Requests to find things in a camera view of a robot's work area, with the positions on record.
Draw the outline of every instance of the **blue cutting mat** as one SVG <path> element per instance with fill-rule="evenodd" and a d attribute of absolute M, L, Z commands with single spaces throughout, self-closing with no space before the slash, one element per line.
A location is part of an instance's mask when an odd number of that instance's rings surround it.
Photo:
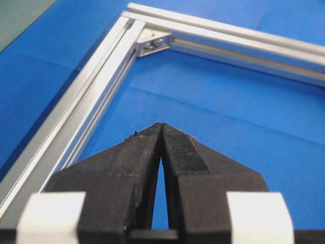
<path fill-rule="evenodd" d="M 128 1 L 58 0 L 0 53 L 0 178 Z M 323 0 L 135 1 L 325 45 Z M 185 54 L 137 60 L 82 158 L 160 121 L 262 173 L 297 229 L 325 228 L 325 90 Z M 159 178 L 153 227 L 166 228 Z"/>

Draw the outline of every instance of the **bolt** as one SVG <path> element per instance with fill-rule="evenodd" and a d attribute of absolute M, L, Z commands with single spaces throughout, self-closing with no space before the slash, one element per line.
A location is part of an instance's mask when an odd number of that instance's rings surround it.
<path fill-rule="evenodd" d="M 143 45 L 143 48 L 144 48 L 144 49 L 153 49 L 152 42 L 146 42 L 146 43 Z"/>
<path fill-rule="evenodd" d="M 154 40 L 153 41 L 153 44 L 156 46 L 156 47 L 160 47 L 160 46 L 162 46 L 163 45 L 163 43 L 164 43 L 164 41 L 163 41 L 163 39 L 156 39 L 156 40 Z"/>

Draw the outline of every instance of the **white pad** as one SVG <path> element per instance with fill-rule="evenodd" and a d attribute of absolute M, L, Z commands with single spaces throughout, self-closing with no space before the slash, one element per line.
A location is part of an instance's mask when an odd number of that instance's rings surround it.
<path fill-rule="evenodd" d="M 78 244 L 85 192 L 32 194 L 20 217 L 18 244 Z"/>
<path fill-rule="evenodd" d="M 280 193 L 227 192 L 232 244 L 294 244 L 294 229 Z"/>

